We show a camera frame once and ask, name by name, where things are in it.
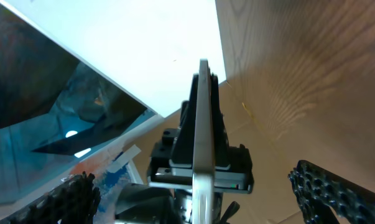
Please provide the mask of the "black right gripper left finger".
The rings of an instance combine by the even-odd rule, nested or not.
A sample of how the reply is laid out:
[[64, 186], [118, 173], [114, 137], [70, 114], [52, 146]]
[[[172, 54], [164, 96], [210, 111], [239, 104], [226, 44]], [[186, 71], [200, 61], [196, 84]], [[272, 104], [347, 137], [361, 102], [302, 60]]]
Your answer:
[[83, 172], [0, 220], [0, 224], [93, 224], [101, 195]]

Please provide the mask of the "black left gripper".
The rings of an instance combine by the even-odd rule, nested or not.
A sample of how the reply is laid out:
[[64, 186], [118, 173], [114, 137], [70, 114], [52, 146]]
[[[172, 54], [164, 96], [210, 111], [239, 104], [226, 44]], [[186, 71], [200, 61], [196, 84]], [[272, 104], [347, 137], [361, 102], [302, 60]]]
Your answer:
[[[249, 149], [244, 145], [228, 147], [223, 115], [220, 110], [218, 77], [212, 74], [210, 78], [216, 167], [215, 192], [250, 194], [253, 190], [254, 178]], [[191, 167], [195, 137], [197, 87], [198, 75], [194, 75], [190, 97], [182, 102], [180, 129], [165, 129], [162, 139], [154, 145], [147, 169], [147, 182], [151, 187], [192, 189], [193, 172]]]

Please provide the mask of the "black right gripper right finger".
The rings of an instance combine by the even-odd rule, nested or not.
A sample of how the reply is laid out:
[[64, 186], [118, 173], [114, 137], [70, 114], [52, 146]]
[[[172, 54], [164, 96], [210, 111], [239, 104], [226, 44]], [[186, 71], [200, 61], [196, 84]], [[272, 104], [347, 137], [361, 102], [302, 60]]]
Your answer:
[[290, 172], [292, 190], [305, 223], [375, 224], [375, 193], [326, 169], [300, 160]]

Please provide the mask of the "silver Galaxy smartphone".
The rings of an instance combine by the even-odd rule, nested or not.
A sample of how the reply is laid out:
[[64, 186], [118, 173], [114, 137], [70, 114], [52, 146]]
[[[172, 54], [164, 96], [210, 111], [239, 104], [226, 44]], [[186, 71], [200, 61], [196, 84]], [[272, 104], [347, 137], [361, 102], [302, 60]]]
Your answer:
[[193, 147], [192, 223], [212, 222], [214, 147], [211, 116], [211, 77], [206, 59], [200, 60]]

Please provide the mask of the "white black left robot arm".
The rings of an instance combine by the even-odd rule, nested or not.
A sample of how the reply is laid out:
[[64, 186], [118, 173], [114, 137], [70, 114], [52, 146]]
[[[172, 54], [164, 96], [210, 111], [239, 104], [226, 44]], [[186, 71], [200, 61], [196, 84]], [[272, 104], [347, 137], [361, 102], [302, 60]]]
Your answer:
[[[254, 185], [252, 160], [244, 145], [230, 146], [220, 110], [218, 78], [210, 75], [212, 130], [215, 147], [213, 223], [227, 223], [240, 208], [232, 202], [221, 210], [225, 193], [250, 194]], [[115, 220], [123, 223], [192, 223], [192, 162], [198, 75], [190, 98], [182, 103], [177, 128], [165, 129], [154, 144], [147, 184], [127, 184], [116, 202]]]

